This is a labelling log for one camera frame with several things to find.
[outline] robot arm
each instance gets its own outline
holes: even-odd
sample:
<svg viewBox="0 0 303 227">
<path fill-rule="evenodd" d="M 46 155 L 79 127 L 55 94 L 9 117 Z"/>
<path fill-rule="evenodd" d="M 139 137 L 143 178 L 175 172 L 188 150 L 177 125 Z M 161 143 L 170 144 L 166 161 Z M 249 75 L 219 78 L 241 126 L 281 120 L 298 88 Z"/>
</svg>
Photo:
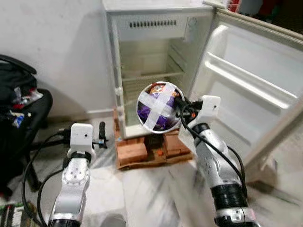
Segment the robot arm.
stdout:
<svg viewBox="0 0 303 227">
<path fill-rule="evenodd" d="M 62 188 L 57 196 L 49 227 L 79 227 L 82 223 L 89 186 L 89 165 L 96 154 L 92 149 L 93 127 L 76 123 L 71 127 L 70 159 L 62 174 Z"/>
<path fill-rule="evenodd" d="M 217 116 L 220 98 L 203 96 L 197 103 L 187 105 L 178 100 L 179 110 L 186 106 L 191 108 L 185 114 L 184 121 L 194 131 L 194 143 L 197 154 L 197 168 L 204 173 L 205 179 L 212 191 L 216 208 L 215 222 L 220 227 L 252 227 L 260 226 L 256 222 L 254 211 L 248 208 L 246 193 L 241 179 L 232 166 L 218 153 L 221 152 L 229 161 L 236 165 L 230 156 L 226 143 L 210 129 L 209 123 Z M 203 142 L 208 141 L 214 148 Z"/>
</svg>

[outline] cable connector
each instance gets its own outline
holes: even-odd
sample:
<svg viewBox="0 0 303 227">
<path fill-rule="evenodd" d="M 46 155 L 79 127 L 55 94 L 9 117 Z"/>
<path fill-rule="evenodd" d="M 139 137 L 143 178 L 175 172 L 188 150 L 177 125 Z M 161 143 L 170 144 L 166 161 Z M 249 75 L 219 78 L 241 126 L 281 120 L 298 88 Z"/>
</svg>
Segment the cable connector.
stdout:
<svg viewBox="0 0 303 227">
<path fill-rule="evenodd" d="M 59 129 L 58 134 L 63 136 L 63 144 L 69 145 L 71 142 L 71 129 Z"/>
<path fill-rule="evenodd" d="M 203 101 L 195 101 L 192 103 L 192 107 L 195 110 L 201 110 L 202 109 L 202 105 L 203 105 Z"/>
</svg>

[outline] tiled floor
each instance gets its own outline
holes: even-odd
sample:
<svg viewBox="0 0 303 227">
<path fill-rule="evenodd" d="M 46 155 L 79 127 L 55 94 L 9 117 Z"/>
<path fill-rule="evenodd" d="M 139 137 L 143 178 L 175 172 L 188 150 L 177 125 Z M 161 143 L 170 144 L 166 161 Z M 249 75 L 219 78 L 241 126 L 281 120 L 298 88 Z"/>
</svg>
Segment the tiled floor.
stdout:
<svg viewBox="0 0 303 227">
<path fill-rule="evenodd" d="M 118 171 L 112 118 L 94 119 L 98 129 L 105 121 L 108 149 L 96 149 L 97 160 L 92 163 L 90 186 L 83 227 L 98 227 L 109 213 L 120 213 L 129 227 L 214 227 L 213 199 L 206 182 L 196 171 L 193 161 L 169 167 Z M 38 139 L 69 123 L 51 125 L 39 132 Z M 264 227 L 303 227 L 303 126 L 282 143 L 275 152 L 278 164 L 277 182 L 267 193 L 248 188 L 249 203 Z M 59 145 L 46 148 L 35 161 L 40 179 L 61 168 L 67 148 Z M 61 176 L 53 177 L 42 196 L 42 209 L 47 219 L 61 187 Z M 12 201 L 21 201 L 20 183 Z M 36 193 L 27 187 L 27 198 L 36 203 Z"/>
</svg>

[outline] white refrigerator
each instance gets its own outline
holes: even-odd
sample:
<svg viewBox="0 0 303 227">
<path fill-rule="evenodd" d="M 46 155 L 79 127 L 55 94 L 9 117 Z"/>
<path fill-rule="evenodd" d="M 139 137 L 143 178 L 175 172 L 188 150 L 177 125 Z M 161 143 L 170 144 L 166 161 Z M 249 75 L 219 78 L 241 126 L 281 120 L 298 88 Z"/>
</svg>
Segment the white refrigerator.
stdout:
<svg viewBox="0 0 303 227">
<path fill-rule="evenodd" d="M 244 164 L 266 159 L 303 109 L 300 34 L 200 0 L 103 0 L 101 19 L 125 139 L 149 134 L 136 103 L 156 81 L 175 84 L 191 101 L 221 97 L 210 126 Z M 179 137 L 194 150 L 191 137 L 182 130 Z"/>
</svg>

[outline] black cable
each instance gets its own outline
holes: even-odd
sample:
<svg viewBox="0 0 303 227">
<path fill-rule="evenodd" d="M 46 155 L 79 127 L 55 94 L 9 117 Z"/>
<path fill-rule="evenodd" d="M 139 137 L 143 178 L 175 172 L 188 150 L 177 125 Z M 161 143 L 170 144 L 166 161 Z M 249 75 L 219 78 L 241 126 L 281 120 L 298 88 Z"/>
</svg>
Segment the black cable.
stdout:
<svg viewBox="0 0 303 227">
<path fill-rule="evenodd" d="M 22 177 L 22 187 L 21 187 L 21 195 L 22 195 L 22 203 L 23 203 L 23 206 L 24 206 L 24 210 L 25 212 L 27 213 L 27 215 L 33 219 L 33 221 L 39 225 L 39 226 L 42 226 L 41 222 L 37 219 L 37 217 L 35 216 L 35 214 L 32 213 L 32 211 L 30 210 L 30 208 L 28 207 L 28 204 L 27 204 L 27 200 L 26 200 L 26 197 L 25 197 L 25 182 L 26 182 L 26 176 L 27 176 L 27 172 L 28 172 L 28 169 L 30 167 L 30 165 L 33 163 L 33 161 L 35 160 L 35 158 L 38 156 L 40 150 L 43 148 L 43 146 L 54 136 L 57 136 L 59 135 L 59 133 L 55 133 L 54 135 L 48 137 L 42 144 L 41 146 L 39 147 L 39 149 L 36 151 L 36 153 L 34 154 L 33 158 L 29 161 L 29 163 L 27 164 L 25 170 L 24 170 L 24 173 L 23 173 L 23 177 Z"/>
<path fill-rule="evenodd" d="M 206 143 L 208 146 L 210 146 L 216 153 L 218 153 L 232 168 L 233 170 L 236 172 L 236 174 L 238 175 L 238 177 L 241 180 L 241 184 L 242 184 L 242 190 L 244 193 L 244 196 L 247 198 L 247 189 L 246 189 L 246 184 L 244 181 L 244 178 L 242 177 L 241 173 L 239 172 L 239 170 L 237 169 L 237 167 L 235 167 L 235 165 L 228 159 L 228 157 L 225 156 L 225 154 L 223 154 L 221 151 L 219 151 L 213 144 L 211 144 L 209 141 L 207 141 L 206 139 L 204 139 L 202 136 L 200 136 L 197 132 L 195 132 L 194 130 L 192 130 L 191 128 L 189 128 L 189 126 L 185 123 L 184 119 L 183 119 L 183 112 L 185 111 L 186 108 L 188 108 L 190 106 L 190 104 L 185 105 L 180 113 L 180 118 L 181 118 L 181 122 L 183 124 L 183 126 L 192 134 L 197 136 L 201 141 L 203 141 L 204 143 Z"/>
<path fill-rule="evenodd" d="M 42 226 L 43 227 L 47 227 L 47 224 L 46 222 L 44 221 L 44 218 L 43 218 L 43 215 L 42 215 L 42 211 L 41 211 L 41 194 L 42 194 L 42 190 L 43 190 L 43 187 L 45 185 L 45 183 L 52 177 L 52 176 L 55 176 L 56 174 L 58 173 L 61 173 L 64 169 L 60 169 L 56 172 L 53 172 L 51 174 L 49 174 L 45 179 L 44 181 L 42 182 L 40 188 L 39 188 L 39 192 L 38 192 L 38 197 L 37 197 L 37 211 L 38 211 L 38 215 L 39 215 L 39 218 L 42 222 Z"/>
<path fill-rule="evenodd" d="M 244 165 L 243 165 L 243 162 L 242 162 L 242 159 L 240 157 L 240 155 L 234 150 L 232 149 L 230 146 L 227 146 L 229 150 L 232 151 L 232 153 L 234 153 L 234 155 L 237 157 L 238 159 L 238 162 L 240 164 L 240 168 L 241 168 L 241 175 L 242 175 L 242 178 L 243 178 L 243 181 L 246 182 L 245 180 L 245 170 L 244 170 Z"/>
</svg>

